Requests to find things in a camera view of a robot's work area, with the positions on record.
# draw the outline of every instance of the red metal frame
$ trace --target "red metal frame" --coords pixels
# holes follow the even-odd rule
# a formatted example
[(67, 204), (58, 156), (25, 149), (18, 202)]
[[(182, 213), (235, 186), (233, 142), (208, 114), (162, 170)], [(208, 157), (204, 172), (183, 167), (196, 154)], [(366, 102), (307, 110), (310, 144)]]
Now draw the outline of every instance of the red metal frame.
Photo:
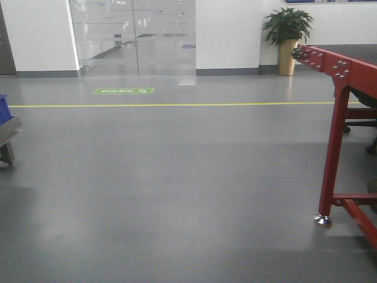
[(373, 248), (377, 249), (377, 228), (359, 208), (359, 205), (377, 204), (377, 193), (334, 194), (345, 120), (377, 119), (377, 109), (348, 108), (350, 87), (377, 98), (377, 65), (319, 47), (299, 45), (298, 48), (302, 50), (302, 57), (297, 60), (318, 72), (331, 76), (335, 86), (335, 104), (320, 194), (319, 214), (329, 216), (332, 205), (343, 206)]

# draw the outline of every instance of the green floor sign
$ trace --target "green floor sign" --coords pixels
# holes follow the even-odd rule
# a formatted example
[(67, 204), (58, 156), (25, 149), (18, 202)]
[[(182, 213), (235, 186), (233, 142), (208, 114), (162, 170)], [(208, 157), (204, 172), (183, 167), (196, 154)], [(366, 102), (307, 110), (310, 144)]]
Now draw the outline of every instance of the green floor sign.
[(99, 88), (93, 94), (151, 94), (154, 88)]

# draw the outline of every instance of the potted plant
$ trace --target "potted plant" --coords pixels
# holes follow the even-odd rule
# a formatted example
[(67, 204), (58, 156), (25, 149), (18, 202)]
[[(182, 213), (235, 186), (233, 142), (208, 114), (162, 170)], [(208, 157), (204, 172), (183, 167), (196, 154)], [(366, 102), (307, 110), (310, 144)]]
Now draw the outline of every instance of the potted plant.
[(263, 30), (270, 29), (266, 41), (278, 46), (277, 65), (279, 75), (292, 75), (295, 61), (291, 56), (292, 50), (297, 46), (298, 40), (304, 37), (306, 42), (310, 38), (309, 29), (313, 18), (305, 11), (294, 8), (282, 8), (281, 11), (273, 10), (263, 24)]

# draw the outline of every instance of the gray floor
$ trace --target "gray floor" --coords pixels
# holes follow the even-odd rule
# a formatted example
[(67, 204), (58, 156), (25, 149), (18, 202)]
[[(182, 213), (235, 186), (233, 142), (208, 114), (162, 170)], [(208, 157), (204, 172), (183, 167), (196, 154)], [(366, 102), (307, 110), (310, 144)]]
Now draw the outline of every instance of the gray floor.
[[(14, 166), (0, 164), (0, 282), (376, 282), (377, 254), (343, 208), (330, 229), (312, 220), (331, 104), (198, 105), (333, 101), (329, 77), (0, 85), (12, 106), (86, 105), (11, 108), (24, 131)], [(107, 87), (155, 92), (91, 94)], [(102, 104), (122, 106), (87, 107)], [(376, 134), (345, 136), (337, 192), (377, 177), (364, 151)]]

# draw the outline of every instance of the glass wall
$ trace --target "glass wall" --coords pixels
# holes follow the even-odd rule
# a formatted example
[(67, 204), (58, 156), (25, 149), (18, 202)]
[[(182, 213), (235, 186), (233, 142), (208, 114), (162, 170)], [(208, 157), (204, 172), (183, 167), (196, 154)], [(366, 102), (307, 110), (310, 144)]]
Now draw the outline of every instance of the glass wall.
[(84, 75), (195, 74), (195, 0), (70, 0)]

